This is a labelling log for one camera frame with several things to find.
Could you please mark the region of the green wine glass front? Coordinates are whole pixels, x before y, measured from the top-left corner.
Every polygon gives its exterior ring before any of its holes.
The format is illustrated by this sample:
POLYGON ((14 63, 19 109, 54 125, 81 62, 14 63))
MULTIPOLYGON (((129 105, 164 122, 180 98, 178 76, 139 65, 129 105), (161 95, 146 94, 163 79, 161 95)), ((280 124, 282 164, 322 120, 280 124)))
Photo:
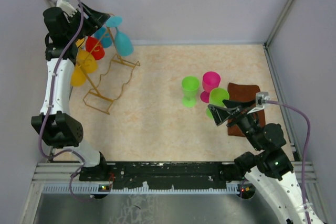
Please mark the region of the green wine glass front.
POLYGON ((196 104, 196 95, 200 87, 199 79, 195 76, 187 76, 182 82, 182 104, 185 107, 191 108, 196 104))

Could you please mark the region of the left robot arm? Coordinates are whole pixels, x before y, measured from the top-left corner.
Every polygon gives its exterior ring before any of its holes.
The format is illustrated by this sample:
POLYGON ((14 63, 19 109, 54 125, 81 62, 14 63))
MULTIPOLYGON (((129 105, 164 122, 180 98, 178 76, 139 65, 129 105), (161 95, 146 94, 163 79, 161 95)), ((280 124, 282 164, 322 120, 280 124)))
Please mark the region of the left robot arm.
POLYGON ((109 167, 101 163, 101 153, 83 138, 82 124, 71 117, 69 98, 71 77, 75 70, 79 39, 93 35, 110 18, 80 3, 77 9, 66 12, 61 7, 50 7, 43 12, 48 33, 45 37, 47 86, 43 106, 31 125, 38 133, 38 147, 43 144, 71 152, 98 180, 108 177, 109 167))

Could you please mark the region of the green wine glass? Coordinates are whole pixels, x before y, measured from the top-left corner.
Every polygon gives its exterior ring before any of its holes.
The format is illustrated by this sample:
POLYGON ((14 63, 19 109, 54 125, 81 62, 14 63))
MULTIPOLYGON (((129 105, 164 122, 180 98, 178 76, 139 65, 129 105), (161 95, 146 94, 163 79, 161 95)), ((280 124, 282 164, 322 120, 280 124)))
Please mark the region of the green wine glass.
POLYGON ((182 82, 182 104, 185 107, 191 108, 196 104, 196 95, 200 87, 199 79, 195 76, 187 76, 182 82))
POLYGON ((215 88, 209 94, 209 105, 225 106, 223 100, 229 100, 229 93, 223 88, 215 88))

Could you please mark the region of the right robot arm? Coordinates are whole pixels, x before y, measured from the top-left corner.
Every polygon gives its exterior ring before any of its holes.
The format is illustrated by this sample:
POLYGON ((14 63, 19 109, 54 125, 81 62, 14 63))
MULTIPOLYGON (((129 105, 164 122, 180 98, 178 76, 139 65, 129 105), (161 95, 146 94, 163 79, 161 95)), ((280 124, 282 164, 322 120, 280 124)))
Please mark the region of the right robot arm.
POLYGON ((271 207, 280 223, 322 223, 310 206, 305 178, 297 180, 294 167, 282 147, 286 144, 280 124, 260 126, 254 114, 269 104, 282 105, 260 92, 249 102, 223 100, 223 106, 207 107, 217 126, 238 126, 258 155, 246 152, 234 160, 235 175, 248 180, 271 207))

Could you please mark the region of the pink wine glass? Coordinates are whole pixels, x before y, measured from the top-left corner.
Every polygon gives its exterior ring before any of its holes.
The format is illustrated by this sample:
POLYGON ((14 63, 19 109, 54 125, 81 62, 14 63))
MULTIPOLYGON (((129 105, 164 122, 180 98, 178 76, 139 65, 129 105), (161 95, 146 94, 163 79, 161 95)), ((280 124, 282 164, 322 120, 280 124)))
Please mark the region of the pink wine glass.
POLYGON ((209 103, 210 92, 220 85, 221 77, 217 72, 208 71, 203 74, 202 77, 202 87, 203 92, 200 95, 200 99, 204 103, 209 103))

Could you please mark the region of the teal wine glass front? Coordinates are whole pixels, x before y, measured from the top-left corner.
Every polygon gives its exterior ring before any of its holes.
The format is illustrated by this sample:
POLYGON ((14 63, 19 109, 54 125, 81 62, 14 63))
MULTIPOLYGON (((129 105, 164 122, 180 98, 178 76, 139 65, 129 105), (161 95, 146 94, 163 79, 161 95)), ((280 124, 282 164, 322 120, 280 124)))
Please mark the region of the teal wine glass front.
POLYGON ((106 21, 106 26, 109 28, 115 28, 116 34, 114 37, 114 45, 117 49, 118 54, 122 57, 126 57, 130 56, 133 53, 134 48, 129 36, 119 30, 118 27, 119 25, 121 25, 121 23, 122 23, 121 17, 111 16, 106 21))

